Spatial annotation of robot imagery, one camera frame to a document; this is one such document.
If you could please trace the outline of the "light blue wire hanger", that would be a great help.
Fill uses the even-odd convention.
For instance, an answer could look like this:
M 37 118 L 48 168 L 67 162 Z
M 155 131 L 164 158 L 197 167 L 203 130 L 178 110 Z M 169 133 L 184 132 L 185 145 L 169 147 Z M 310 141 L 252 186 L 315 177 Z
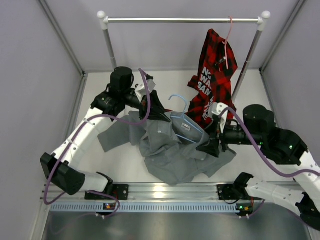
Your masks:
M 197 126 L 193 125 L 190 121 L 188 121 L 188 120 L 186 119 L 185 113 L 186 113 L 187 104 L 188 104 L 188 103 L 187 103 L 187 100 L 186 100 L 183 96 L 181 96 L 181 95 L 179 95 L 179 94 L 172 94 L 172 95 L 169 97 L 168 100 L 171 100 L 172 97 L 179 97 L 180 99 L 182 99 L 182 100 L 184 101 L 184 103 L 185 103 L 185 106 L 184 106 L 184 109 L 183 109 L 183 111 L 181 112 L 181 115 L 180 115 L 180 116 L 172 115 L 172 111 L 171 111 L 171 110 L 168 110 L 167 112 L 170 113 L 170 117 L 173 118 L 173 119 L 181 119 L 181 121 L 182 121 L 182 123 L 183 123 L 184 125 L 189 126 L 190 129 L 191 129 L 191 128 L 194 128 L 194 129 L 197 130 L 199 133 L 203 134 L 203 133 L 204 133 L 203 130 L 199 129 Z

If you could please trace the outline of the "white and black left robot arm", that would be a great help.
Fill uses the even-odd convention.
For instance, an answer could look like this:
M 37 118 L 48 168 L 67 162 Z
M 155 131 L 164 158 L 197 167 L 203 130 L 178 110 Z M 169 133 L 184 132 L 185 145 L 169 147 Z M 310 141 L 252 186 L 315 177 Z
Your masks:
M 142 83 L 133 85 L 133 71 L 117 67 L 110 75 L 106 90 L 90 104 L 73 133 L 52 153 L 40 158 L 47 179 L 44 189 L 54 184 L 70 196 L 80 191 L 96 192 L 103 200 L 113 195 L 113 180 L 103 173 L 79 170 L 87 150 L 95 140 L 106 148 L 116 148 L 124 141 L 139 141 L 145 127 L 153 120 L 168 122 L 153 76 L 139 70 Z

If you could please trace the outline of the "silver white clothes rack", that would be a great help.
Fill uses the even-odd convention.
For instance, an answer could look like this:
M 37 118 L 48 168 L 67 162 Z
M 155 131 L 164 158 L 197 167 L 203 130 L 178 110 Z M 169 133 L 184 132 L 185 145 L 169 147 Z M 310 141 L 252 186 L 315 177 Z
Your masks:
M 105 43 L 107 46 L 109 58 L 111 61 L 111 66 L 115 69 L 117 65 L 115 53 L 113 50 L 111 37 L 109 33 L 109 24 L 120 24 L 120 23 L 188 23 L 188 24 L 256 24 L 257 30 L 254 35 L 252 44 L 250 46 L 249 52 L 245 59 L 244 65 L 236 82 L 233 90 L 232 100 L 235 101 L 238 96 L 239 90 L 242 86 L 246 73 L 248 71 L 250 62 L 252 60 L 253 54 L 257 48 L 258 42 L 261 35 L 267 25 L 268 20 L 271 17 L 271 12 L 266 10 L 261 13 L 260 16 L 256 18 L 138 18 L 138 17 L 108 17 L 104 11 L 97 12 L 97 18 L 99 19 L 99 24 L 102 29 Z

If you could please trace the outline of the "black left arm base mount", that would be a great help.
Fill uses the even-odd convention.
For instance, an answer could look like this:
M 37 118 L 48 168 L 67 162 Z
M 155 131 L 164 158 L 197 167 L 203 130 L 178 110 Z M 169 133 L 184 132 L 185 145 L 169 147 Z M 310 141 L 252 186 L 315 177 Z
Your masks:
M 110 195 L 118 200 L 127 200 L 129 195 L 129 185 L 128 184 L 113 184 L 112 190 L 109 190 L 107 195 Z M 85 193 L 85 200 L 110 200 L 109 197 L 93 194 L 93 193 Z

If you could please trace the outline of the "grey button shirt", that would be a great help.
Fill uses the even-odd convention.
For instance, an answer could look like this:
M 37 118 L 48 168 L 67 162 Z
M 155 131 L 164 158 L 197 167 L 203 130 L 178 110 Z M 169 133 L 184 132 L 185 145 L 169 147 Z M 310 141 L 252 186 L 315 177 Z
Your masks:
M 184 125 L 181 119 L 171 118 L 170 112 L 165 115 L 170 122 L 147 120 L 135 125 L 140 121 L 139 112 L 130 111 L 123 117 L 125 122 L 116 121 L 98 135 L 103 151 L 127 143 L 138 146 L 148 172 L 168 185 L 191 182 L 199 174 L 210 178 L 236 157 L 230 148 L 220 152 L 219 157 L 196 150 L 208 141 L 209 135 Z

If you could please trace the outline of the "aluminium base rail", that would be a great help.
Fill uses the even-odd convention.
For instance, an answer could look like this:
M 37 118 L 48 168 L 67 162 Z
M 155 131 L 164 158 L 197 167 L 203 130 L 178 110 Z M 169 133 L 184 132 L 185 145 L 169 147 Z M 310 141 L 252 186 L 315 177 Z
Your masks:
M 217 185 L 228 184 L 222 182 L 192 182 L 176 186 L 169 186 L 158 182 L 124 182 L 119 184 L 129 185 L 128 201 L 213 201 L 218 200 Z M 296 182 L 271 182 L 286 189 L 302 191 Z M 47 193 L 47 200 L 52 201 L 62 191 L 51 184 Z M 59 200 L 84 200 L 85 191 L 74 195 L 64 194 Z

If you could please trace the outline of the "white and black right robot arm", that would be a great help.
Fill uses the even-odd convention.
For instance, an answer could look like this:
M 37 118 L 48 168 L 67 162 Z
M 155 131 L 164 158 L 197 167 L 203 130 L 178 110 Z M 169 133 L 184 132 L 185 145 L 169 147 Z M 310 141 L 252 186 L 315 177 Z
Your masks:
M 197 150 L 219 158 L 229 150 L 229 145 L 251 145 L 274 173 L 294 179 L 302 189 L 291 190 L 242 172 L 232 184 L 218 186 L 219 199 L 233 204 L 239 200 L 269 201 L 319 230 L 320 166 L 306 143 L 295 132 L 277 127 L 274 113 L 262 105 L 245 107 L 243 119 L 236 115 L 234 126 L 226 126 L 228 112 L 234 110 L 223 103 L 213 105 L 209 139 Z

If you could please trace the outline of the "red black plaid shirt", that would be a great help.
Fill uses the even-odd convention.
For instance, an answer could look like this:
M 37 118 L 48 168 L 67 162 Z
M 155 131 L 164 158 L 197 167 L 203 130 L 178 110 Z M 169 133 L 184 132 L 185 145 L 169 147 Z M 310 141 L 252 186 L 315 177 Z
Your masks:
M 211 123 L 209 107 L 214 103 L 224 103 L 237 110 L 232 100 L 231 78 L 238 69 L 235 54 L 227 44 L 228 66 L 225 62 L 225 39 L 215 30 L 209 29 L 202 47 L 197 74 L 187 86 L 196 90 L 197 95 L 190 101 L 185 113 L 200 127 L 205 129 Z

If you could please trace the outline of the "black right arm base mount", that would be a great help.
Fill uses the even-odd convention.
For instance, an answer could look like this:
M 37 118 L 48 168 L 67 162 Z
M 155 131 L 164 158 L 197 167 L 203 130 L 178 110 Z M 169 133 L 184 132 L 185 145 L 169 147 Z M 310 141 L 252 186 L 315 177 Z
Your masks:
M 219 200 L 245 200 L 247 194 L 245 189 L 236 184 L 218 184 L 217 193 Z

